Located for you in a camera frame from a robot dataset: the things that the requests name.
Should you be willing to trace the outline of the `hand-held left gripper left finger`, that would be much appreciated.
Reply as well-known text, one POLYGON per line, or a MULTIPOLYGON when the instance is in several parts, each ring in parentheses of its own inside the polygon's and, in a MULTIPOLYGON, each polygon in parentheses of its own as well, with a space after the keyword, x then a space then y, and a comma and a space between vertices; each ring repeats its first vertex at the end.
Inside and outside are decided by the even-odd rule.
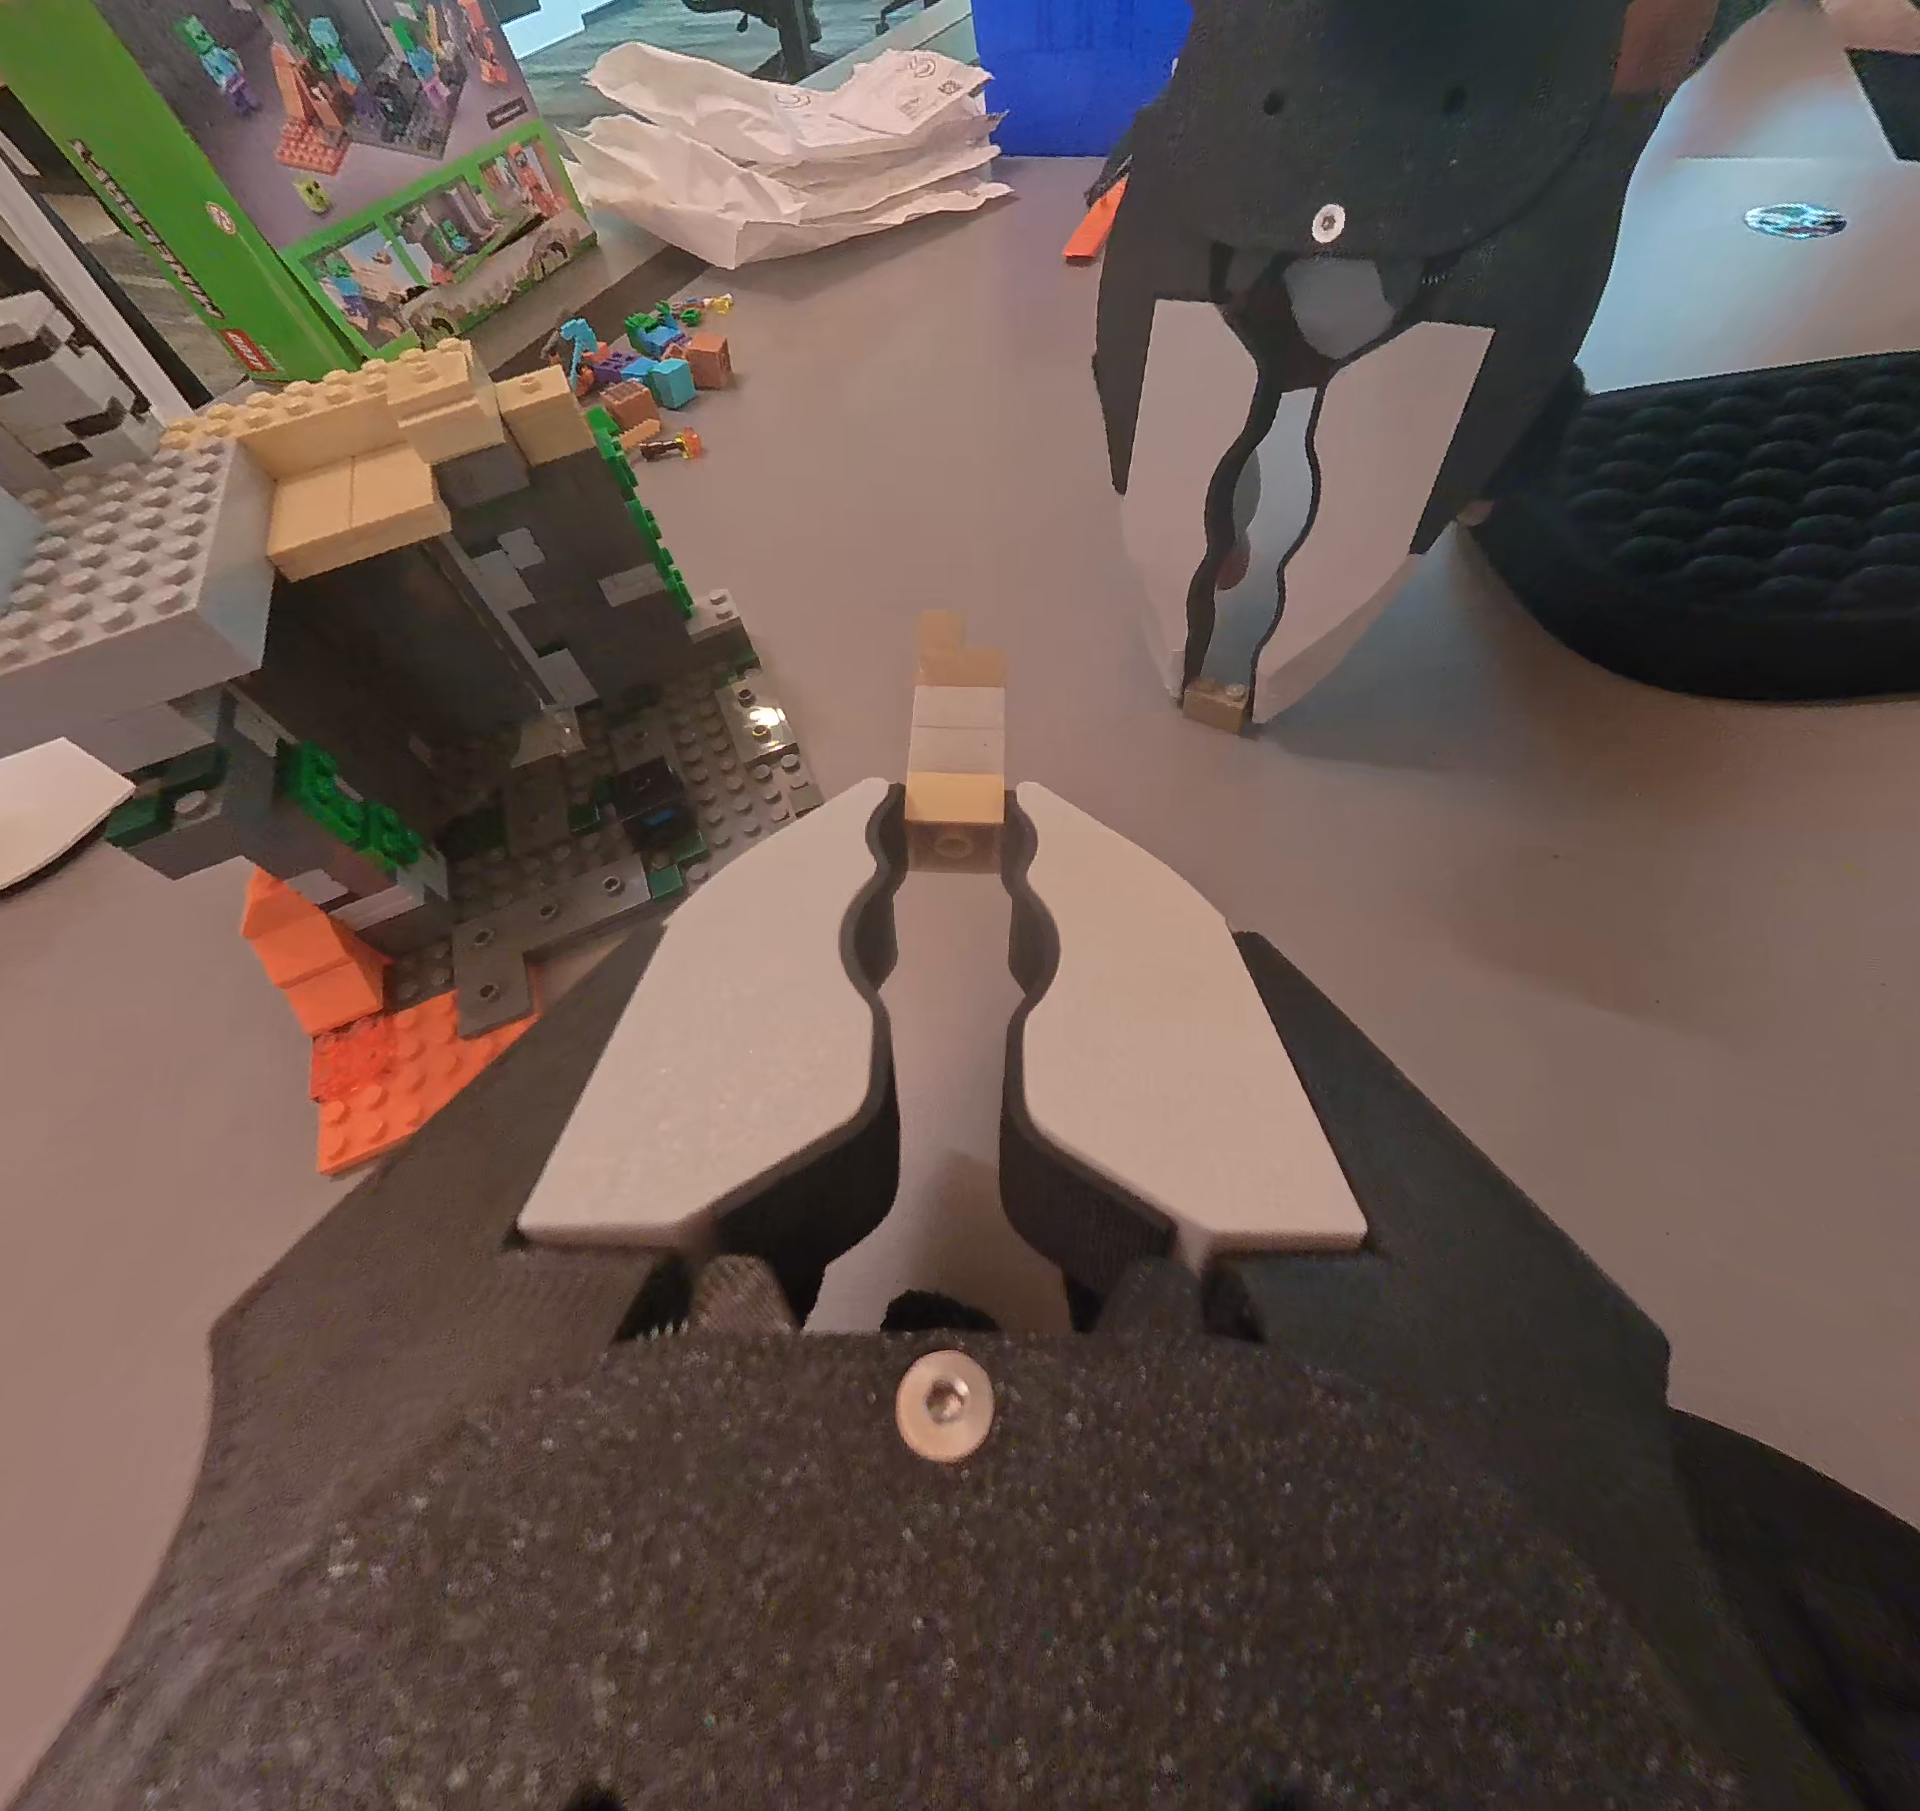
POLYGON ((899 1195, 883 983, 904 797, 869 777, 676 909, 518 1217, 545 1247, 762 1259, 810 1315, 899 1195))

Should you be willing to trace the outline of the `person's right hand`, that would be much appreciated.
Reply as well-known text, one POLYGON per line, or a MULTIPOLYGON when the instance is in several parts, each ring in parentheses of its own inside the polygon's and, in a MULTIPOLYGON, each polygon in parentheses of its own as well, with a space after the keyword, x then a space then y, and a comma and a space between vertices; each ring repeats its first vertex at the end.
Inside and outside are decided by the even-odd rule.
POLYGON ((1697 68, 1718 0, 1635 0, 1611 80, 1613 96, 1670 98, 1697 68))

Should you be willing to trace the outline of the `tan and grey brick column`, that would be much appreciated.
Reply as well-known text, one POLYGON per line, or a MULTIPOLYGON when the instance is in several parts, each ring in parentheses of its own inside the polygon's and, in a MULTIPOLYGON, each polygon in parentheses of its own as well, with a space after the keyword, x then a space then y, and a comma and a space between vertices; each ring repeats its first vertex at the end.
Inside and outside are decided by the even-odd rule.
POLYGON ((907 753, 907 841, 916 869, 997 875, 1006 817, 1006 671, 959 613, 918 619, 907 753))

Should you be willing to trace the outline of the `toy brick building model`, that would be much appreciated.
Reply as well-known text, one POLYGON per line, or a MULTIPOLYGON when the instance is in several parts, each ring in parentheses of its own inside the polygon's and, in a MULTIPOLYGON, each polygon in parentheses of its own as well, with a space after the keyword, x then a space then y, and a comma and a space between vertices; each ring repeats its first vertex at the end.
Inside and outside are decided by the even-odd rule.
POLYGON ((691 589, 560 370, 470 334, 224 402, 5 146, 5 757, 135 789, 94 837, 255 863, 316 1165, 408 1141, 553 949, 810 811, 734 599, 691 589))

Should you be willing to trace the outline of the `pile of loose coloured bricks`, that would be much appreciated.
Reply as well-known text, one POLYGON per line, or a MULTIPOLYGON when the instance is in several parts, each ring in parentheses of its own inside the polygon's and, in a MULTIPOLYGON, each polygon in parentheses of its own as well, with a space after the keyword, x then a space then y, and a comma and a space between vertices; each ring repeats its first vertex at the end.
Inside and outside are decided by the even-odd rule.
POLYGON ((549 334, 540 362, 562 374, 603 454, 697 462, 706 446, 682 414, 703 394, 734 384, 723 326, 734 304, 730 292, 660 300, 630 314, 613 338, 573 316, 549 334))

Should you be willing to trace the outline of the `silver closed laptop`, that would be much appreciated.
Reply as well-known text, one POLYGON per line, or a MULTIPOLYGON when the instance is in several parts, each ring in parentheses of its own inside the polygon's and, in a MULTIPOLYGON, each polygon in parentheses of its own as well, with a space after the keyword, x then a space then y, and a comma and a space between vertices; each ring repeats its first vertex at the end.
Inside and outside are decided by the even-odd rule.
POLYGON ((1916 350, 1916 158, 1847 32, 1902 6, 1779 0, 1675 96, 1576 358, 1592 392, 1916 350))

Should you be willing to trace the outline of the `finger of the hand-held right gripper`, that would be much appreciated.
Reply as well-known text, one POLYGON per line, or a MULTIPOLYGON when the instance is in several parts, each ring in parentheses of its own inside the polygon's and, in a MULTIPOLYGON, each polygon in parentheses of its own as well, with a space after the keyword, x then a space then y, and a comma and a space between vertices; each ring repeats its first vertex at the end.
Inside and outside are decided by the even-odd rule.
POLYGON ((1209 554, 1211 486, 1251 422, 1256 392, 1256 360, 1216 306, 1155 306, 1118 512, 1148 647, 1177 701, 1188 683, 1188 591, 1209 554))
POLYGON ((1489 328, 1421 322, 1329 380, 1307 442, 1308 524, 1278 570, 1278 617, 1256 663, 1256 723, 1329 677, 1406 582, 1492 342, 1489 328))

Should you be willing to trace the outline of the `grey desk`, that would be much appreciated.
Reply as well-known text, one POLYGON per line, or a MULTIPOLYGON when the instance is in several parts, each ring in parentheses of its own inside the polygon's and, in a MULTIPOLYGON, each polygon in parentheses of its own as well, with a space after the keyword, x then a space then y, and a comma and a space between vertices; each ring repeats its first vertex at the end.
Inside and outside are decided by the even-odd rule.
MULTIPOLYGON (((902 767, 916 619, 1006 653, 1011 773, 1266 935, 1667 1329, 1675 1395, 1916 1521, 1916 705, 1668 695, 1424 558, 1275 725, 1143 643, 1092 394, 1087 162, 737 284, 649 502, 824 791, 902 767)), ((5 899, 5 1797, 155 1579, 212 1323, 353 1189, 245 863, 5 899)))

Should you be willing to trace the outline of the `black mesh wrist cushion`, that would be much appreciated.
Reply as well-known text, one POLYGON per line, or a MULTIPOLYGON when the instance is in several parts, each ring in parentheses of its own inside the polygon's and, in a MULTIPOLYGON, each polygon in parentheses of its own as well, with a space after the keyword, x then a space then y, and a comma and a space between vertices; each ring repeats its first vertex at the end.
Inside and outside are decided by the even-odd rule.
POLYGON ((1471 530, 1531 617, 1645 685, 1919 689, 1919 354, 1591 390, 1571 372, 1471 530))

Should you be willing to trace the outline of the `white rounded board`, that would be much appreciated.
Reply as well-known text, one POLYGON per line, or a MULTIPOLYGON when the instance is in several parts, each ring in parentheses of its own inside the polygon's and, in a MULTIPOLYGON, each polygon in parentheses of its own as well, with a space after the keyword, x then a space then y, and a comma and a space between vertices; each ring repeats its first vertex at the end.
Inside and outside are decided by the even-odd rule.
POLYGON ((70 739, 3 759, 3 893, 83 847, 133 793, 133 781, 70 739))

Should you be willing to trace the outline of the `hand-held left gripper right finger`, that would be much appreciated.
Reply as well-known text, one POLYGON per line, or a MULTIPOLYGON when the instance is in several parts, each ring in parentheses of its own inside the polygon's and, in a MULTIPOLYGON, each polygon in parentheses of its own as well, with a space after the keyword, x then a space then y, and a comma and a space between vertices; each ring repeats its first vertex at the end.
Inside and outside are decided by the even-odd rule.
POLYGON ((1353 1253, 1368 1221, 1226 917, 1040 783, 1011 797, 998 1191, 1073 1317, 1136 1263, 1353 1253))

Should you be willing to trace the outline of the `pile of white paper bags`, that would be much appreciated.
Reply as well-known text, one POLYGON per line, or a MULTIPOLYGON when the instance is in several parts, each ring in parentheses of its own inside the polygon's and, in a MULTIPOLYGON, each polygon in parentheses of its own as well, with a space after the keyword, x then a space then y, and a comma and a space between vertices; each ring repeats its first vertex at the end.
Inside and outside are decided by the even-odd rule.
POLYGON ((593 214, 740 270, 1009 196, 988 78, 880 48, 834 88, 797 88, 628 44, 589 72, 608 112, 562 140, 593 214))

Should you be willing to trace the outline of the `blue plastic bin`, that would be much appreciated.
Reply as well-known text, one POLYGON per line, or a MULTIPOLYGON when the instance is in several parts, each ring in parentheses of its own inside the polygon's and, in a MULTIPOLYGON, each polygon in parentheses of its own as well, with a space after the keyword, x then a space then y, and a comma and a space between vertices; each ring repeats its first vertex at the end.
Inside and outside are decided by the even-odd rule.
POLYGON ((1188 0, 971 0, 987 110, 1011 158, 1102 158, 1160 96, 1188 0))

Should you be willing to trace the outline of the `toy set cardboard box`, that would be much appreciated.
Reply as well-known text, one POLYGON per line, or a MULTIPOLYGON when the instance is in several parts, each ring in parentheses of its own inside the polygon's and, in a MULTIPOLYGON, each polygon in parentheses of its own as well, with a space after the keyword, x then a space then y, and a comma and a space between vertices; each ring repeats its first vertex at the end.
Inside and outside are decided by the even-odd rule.
POLYGON ((259 384, 464 336, 597 242, 492 0, 5 0, 3 66, 259 384))

